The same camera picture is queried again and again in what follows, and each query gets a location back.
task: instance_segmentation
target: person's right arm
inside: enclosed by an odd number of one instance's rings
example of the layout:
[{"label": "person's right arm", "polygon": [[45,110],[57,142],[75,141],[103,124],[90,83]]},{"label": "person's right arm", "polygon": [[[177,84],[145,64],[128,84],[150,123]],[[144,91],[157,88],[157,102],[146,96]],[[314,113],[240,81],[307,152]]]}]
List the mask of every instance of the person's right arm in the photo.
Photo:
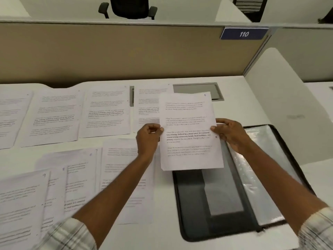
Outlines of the person's right arm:
[{"label": "person's right arm", "polygon": [[312,214],[327,207],[258,147],[240,123],[223,118],[216,122],[222,124],[211,130],[244,156],[296,235]]}]

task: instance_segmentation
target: desk number plate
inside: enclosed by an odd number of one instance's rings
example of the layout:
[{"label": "desk number plate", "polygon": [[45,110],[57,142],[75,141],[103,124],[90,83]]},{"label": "desk number plate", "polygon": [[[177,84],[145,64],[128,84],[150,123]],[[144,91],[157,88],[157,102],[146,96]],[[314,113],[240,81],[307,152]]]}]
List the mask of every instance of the desk number plate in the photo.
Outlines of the desk number plate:
[{"label": "desk number plate", "polygon": [[261,40],[268,28],[232,28],[225,27],[220,39],[224,40]]}]

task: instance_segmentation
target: person's left hand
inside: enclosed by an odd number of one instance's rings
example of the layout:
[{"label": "person's left hand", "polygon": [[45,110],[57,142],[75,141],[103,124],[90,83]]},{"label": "person's left hand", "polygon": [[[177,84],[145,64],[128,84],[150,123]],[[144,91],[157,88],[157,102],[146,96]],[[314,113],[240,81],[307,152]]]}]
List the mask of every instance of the person's left hand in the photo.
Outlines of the person's left hand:
[{"label": "person's left hand", "polygon": [[157,148],[160,136],[164,128],[159,124],[145,124],[136,135],[136,142],[138,144],[138,156],[152,162],[152,158]]}]

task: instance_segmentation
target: rolled-up sleeve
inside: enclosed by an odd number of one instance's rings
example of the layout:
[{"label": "rolled-up sleeve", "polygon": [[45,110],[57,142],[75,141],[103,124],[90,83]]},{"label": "rolled-up sleeve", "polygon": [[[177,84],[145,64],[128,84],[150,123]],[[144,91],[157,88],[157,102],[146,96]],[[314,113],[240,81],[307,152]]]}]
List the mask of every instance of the rolled-up sleeve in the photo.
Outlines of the rolled-up sleeve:
[{"label": "rolled-up sleeve", "polygon": [[68,218],[54,225],[31,250],[97,250],[97,247],[85,224]]},{"label": "rolled-up sleeve", "polygon": [[298,238],[302,250],[333,250],[333,209],[326,207],[309,217]]}]

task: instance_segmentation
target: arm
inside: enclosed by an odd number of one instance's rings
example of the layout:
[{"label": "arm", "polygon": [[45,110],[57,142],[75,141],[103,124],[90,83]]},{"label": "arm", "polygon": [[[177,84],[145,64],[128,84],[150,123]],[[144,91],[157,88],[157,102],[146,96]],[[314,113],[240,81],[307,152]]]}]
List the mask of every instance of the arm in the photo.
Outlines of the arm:
[{"label": "arm", "polygon": [[240,123],[223,118],[216,122],[223,124],[211,130],[244,156],[296,235],[312,214],[327,207],[261,150]]},{"label": "arm", "polygon": [[73,218],[86,225],[99,248],[114,221],[152,162],[159,137],[163,132],[158,124],[146,124],[138,131],[138,156],[113,182],[77,211]]}]

